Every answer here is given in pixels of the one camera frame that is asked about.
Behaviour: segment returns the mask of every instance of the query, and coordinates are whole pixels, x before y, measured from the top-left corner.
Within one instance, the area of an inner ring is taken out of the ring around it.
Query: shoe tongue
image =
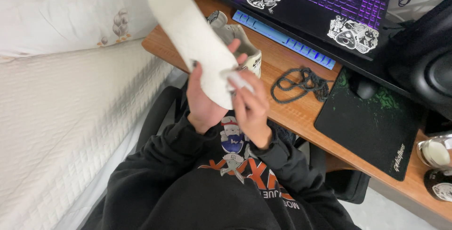
[[[227,17],[223,12],[217,10],[213,12],[211,15],[209,15],[207,21],[209,22],[212,28],[221,28],[224,25],[226,25]]]

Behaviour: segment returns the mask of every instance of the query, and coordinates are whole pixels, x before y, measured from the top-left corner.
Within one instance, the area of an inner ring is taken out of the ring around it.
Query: white quilted mattress
[[[172,70],[141,40],[0,64],[0,230],[50,230]]]

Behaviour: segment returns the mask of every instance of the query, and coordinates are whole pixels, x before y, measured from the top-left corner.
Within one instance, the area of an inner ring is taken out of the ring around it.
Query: hand
[[[254,94],[245,87],[238,88],[230,81],[235,87],[235,96],[232,98],[235,119],[243,133],[259,149],[268,149],[272,139],[272,130],[267,126],[270,104],[263,82],[251,71],[243,70],[239,74],[254,88]]]
[[[234,39],[228,48],[231,53],[234,53],[239,46],[240,40]],[[246,58],[246,54],[241,54],[237,58],[237,63],[239,65],[244,63]],[[193,127],[195,127],[196,132],[204,135],[207,130],[222,120],[228,110],[218,106],[202,91],[201,75],[202,67],[200,63],[197,63],[189,77],[187,100],[189,102],[190,114],[187,118]]]

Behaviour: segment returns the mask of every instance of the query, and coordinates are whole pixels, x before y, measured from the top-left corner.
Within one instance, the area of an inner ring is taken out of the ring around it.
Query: white pillow
[[[147,0],[0,0],[0,61],[138,39],[156,25]]]

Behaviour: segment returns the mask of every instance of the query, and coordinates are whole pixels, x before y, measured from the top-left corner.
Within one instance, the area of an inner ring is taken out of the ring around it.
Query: wooden desk
[[[223,11],[229,19],[228,23],[237,24],[231,19],[235,10],[226,6],[218,0],[195,0],[202,13],[208,16],[215,10]],[[322,103],[316,100],[314,94],[309,93],[305,97],[290,104],[278,104],[270,96],[270,87],[277,77],[280,77],[285,71],[300,66],[311,68],[320,77],[328,80],[335,80],[341,65],[336,64],[333,70],[328,70],[323,66],[275,43],[274,41],[262,36],[261,34],[244,27],[250,41],[258,49],[262,50],[262,74],[261,80],[268,90],[268,100],[270,101],[270,113],[268,117],[274,122],[292,130],[297,135],[321,147],[330,154],[342,159],[344,162],[367,173],[372,178],[389,185],[398,190],[405,196],[422,204],[435,213],[452,221],[452,203],[440,202],[433,199],[424,187],[423,176],[428,167],[422,164],[413,150],[410,158],[410,164],[406,173],[405,181],[399,182],[389,175],[378,170],[376,167],[367,163],[346,148],[332,141],[314,128],[314,120],[317,117]],[[162,30],[157,26],[143,41],[143,47],[150,53],[160,57],[168,63],[187,72],[187,67],[181,59],[173,44]],[[275,92],[280,99],[285,99],[297,95],[300,91]],[[417,136],[417,141],[423,139],[422,133]]]

